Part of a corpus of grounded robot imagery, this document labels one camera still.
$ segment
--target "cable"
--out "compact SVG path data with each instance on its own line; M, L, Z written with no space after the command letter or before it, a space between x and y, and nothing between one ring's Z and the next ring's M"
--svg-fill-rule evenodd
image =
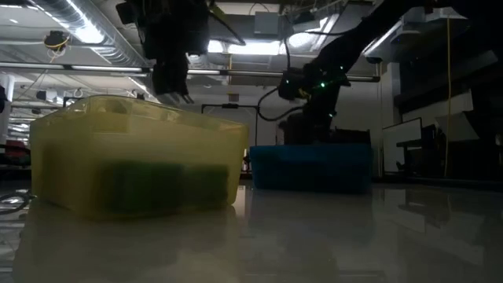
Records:
M285 43L285 51L286 51L286 70L288 71L291 67L292 59L290 58L290 48L288 47L287 38L283 39Z
M264 94L260 99L259 99L259 103L257 103L257 113L259 114L259 117L267 122L275 122L275 121L278 121L279 119L283 119L285 116L287 116L288 114L292 113L292 112L295 112L295 111L298 111L298 110L302 110L302 106L297 106L297 107L294 107L294 108L291 108L289 109L287 112L277 116L277 117L274 117L274 118L269 118L269 117L265 117L261 112L260 112L260 105L262 104L262 101L264 99L266 99L266 97L270 96L271 94L273 94L275 91L277 90L277 87L274 87L272 90L270 90L269 92L267 92L266 94Z
M299 111L299 110L302 110L302 106L297 106L297 107L294 107L294 108L291 108L290 110L288 110L287 112L279 115L278 117L274 117L274 118L267 118L265 117L264 115L262 115L261 112L259 112L259 116L260 118L264 119L265 121L267 122L276 122L278 121L279 119L283 119L285 118L288 114L292 113L292 112L295 112L295 111Z
M267 8L267 6L265 6L265 5L264 5L264 4L262 4L262 3L255 2L255 3L253 3L253 5L251 5L251 8L250 8L250 11L248 12L248 15L251 15L251 14L252 14L253 7L255 7L255 5L257 5L257 4L259 4L259 5L261 5L262 7L264 7L264 8L267 10L267 12L269 12L269 13L270 13L270 10Z
M450 62L450 18L447 17L447 80L449 87L449 98L447 99L447 133L446 133L446 166L444 168L444 178L447 177L447 166L449 165L449 133L450 133L450 112L451 105L450 99L452 98L453 88L452 88L452 77L450 72L451 62Z
M239 42L239 46L246 46L246 42L244 41L244 39L237 34L237 32L235 32L224 20L220 19L217 15L215 15L213 12L210 12L208 11L209 14L210 14L210 17L214 18L215 20L217 20L221 25L223 25L224 27L226 27L226 29L228 31L230 31L231 34L233 34L233 36L237 39L237 41Z
M63 45L65 45L66 42L68 42L68 40L70 40L70 36L68 36L62 43L58 43L56 45L50 46L50 45L45 44L45 39L44 39L44 45L47 48L58 48L59 49L60 47L62 47Z

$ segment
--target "translucent plastic bin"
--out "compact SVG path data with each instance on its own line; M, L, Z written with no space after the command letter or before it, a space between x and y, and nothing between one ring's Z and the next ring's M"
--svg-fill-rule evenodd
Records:
M91 218L232 204L248 129L133 98L94 96L31 123L32 188Z

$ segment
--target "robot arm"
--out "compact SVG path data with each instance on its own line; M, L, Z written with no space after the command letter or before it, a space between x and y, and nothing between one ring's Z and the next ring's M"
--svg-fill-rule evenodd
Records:
M348 72L360 54L374 39L388 31L403 14L414 7L439 8L450 6L450 0L384 0L362 22L325 46L318 57L303 70L291 69L284 74L278 87L280 97L307 99L302 114L288 118L294 143L306 144L329 140L329 128L341 86L349 86Z

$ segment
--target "ceiling light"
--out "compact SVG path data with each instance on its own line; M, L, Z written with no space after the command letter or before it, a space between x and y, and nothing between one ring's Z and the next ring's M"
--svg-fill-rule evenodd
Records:
M325 25L325 27L321 31L324 33L329 33L332 30L333 26L336 24L338 19L339 19L339 14L331 15L329 18L329 21L327 22L327 24ZM323 42L325 42L326 39L327 39L327 35L319 35L318 40L311 47L311 51L319 50L321 48L321 46L323 45Z
M146 94L148 95L151 95L152 94L149 92L149 90L147 89L147 86L145 86L143 83L140 83L138 82L136 79L133 79L131 77L127 77L131 82L133 82L136 86L138 86L139 88L141 88L141 90L143 90Z
M2 7L2 8L16 8L16 9L23 8L23 6L19 6L19 5L0 5L0 7Z
M246 42L246 46L231 45L227 50L231 54L278 55L280 42Z
M207 51L209 53L222 53L223 45L218 40L210 40L210 43L207 45Z
M392 28L390 28L389 31L387 31L383 36L380 37L380 39L372 41L364 50L363 50L363 55L366 57L369 56L377 47L379 47L384 40L386 40L393 32L395 32L398 28L402 26L402 22L399 21L396 23Z
M326 17L323 20L320 20L320 28L312 28L307 31L321 31L321 29L325 26L325 23L327 22L328 17ZM290 36L288 39L288 44L292 46L293 48L299 48L302 46L305 46L306 44L313 42L318 35L310 35L307 33L298 33Z

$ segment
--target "wall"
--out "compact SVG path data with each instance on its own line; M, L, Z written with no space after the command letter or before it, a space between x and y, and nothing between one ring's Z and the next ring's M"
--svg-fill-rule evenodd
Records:
M469 91L452 97L450 105L451 114L473 110L472 92ZM447 109L447 101L440 101L427 107L407 112L402 117L404 121L421 118L423 120L423 127L425 127L435 123L436 117L446 116L448 113Z
M379 147L382 137L379 83L352 83L339 93L332 127L345 130L370 130L372 142L373 174L378 175Z

